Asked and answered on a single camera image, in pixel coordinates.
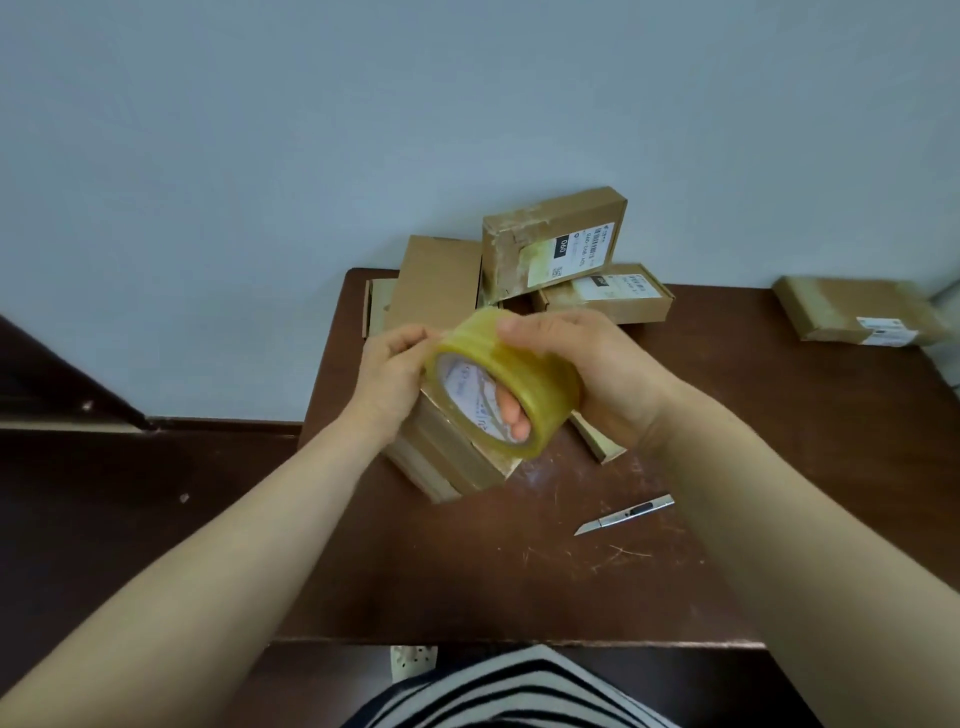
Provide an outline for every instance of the striped shirt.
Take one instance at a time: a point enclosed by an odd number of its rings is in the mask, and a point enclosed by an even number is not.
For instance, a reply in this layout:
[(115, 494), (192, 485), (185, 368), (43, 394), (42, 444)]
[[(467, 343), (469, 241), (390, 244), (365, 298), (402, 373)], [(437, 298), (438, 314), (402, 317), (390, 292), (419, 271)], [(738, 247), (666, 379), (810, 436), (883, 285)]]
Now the striped shirt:
[(549, 647), (538, 645), (446, 675), (398, 683), (344, 728), (675, 728), (665, 717)]

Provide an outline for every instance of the clear packing tape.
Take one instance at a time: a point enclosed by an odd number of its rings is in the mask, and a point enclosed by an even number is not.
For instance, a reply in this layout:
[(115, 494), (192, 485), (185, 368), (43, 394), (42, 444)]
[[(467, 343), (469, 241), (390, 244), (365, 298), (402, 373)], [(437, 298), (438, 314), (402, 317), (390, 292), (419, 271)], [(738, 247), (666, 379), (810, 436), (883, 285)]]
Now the clear packing tape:
[[(537, 457), (580, 404), (576, 369), (554, 354), (509, 347), (496, 323), (514, 314), (480, 308), (447, 334), (425, 365), (427, 384), (445, 415), (470, 438), (523, 459)], [(496, 404), (496, 382), (509, 389), (530, 420), (516, 440)]]

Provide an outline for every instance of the cardboard box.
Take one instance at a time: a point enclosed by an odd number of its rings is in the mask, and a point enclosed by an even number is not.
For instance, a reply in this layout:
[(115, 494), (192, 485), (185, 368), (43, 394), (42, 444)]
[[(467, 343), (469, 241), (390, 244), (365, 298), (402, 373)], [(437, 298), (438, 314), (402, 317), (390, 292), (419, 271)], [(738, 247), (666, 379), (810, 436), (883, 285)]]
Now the cardboard box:
[(384, 318), (394, 295), (396, 279), (373, 279), (367, 281), (363, 299), (363, 330), (366, 339), (383, 331)]
[(784, 276), (773, 289), (804, 341), (903, 347), (950, 336), (946, 322), (907, 280)]
[(486, 300), (535, 291), (610, 263), (627, 200), (612, 187), (483, 219)]
[(601, 465), (606, 465), (627, 451), (626, 448), (620, 447), (607, 435), (587, 422), (579, 412), (570, 415), (570, 420), (573, 422), (573, 426), (577, 428), (577, 432), (587, 442), (593, 457), (599, 460)]
[(615, 324), (666, 320), (673, 294), (639, 263), (614, 263), (602, 273), (541, 288), (531, 294), (537, 311), (592, 308)]
[[(386, 329), (418, 323), (447, 330), (464, 321), (477, 305), (481, 255), (478, 241), (412, 235)], [(435, 503), (502, 485), (520, 463), (472, 442), (447, 419), (426, 384), (384, 454)]]

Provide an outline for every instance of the forearm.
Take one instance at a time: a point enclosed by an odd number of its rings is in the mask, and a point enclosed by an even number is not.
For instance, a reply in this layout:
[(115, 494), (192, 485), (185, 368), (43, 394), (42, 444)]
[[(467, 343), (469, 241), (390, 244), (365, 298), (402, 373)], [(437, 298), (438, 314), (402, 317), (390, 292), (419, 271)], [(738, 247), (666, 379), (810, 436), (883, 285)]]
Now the forearm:
[(655, 453), (684, 518), (827, 725), (955, 724), (960, 596), (687, 391)]
[(351, 413), (140, 573), (0, 701), (0, 725), (197, 725), (273, 636), (380, 448)]

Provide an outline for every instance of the brown table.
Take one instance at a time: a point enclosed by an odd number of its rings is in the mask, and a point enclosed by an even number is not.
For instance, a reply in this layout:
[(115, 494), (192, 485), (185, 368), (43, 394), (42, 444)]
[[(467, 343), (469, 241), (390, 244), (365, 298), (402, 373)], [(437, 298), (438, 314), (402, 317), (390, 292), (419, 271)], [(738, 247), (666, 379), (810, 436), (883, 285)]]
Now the brown table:
[[(347, 403), (364, 282), (340, 301), (300, 443)], [(858, 518), (960, 587), (960, 401), (917, 349), (802, 343), (769, 290), (672, 286), (628, 331)], [(503, 488), (434, 506), (386, 459), (361, 479), (281, 639), (761, 646), (677, 508), (574, 537), (668, 491), (569, 425)]]

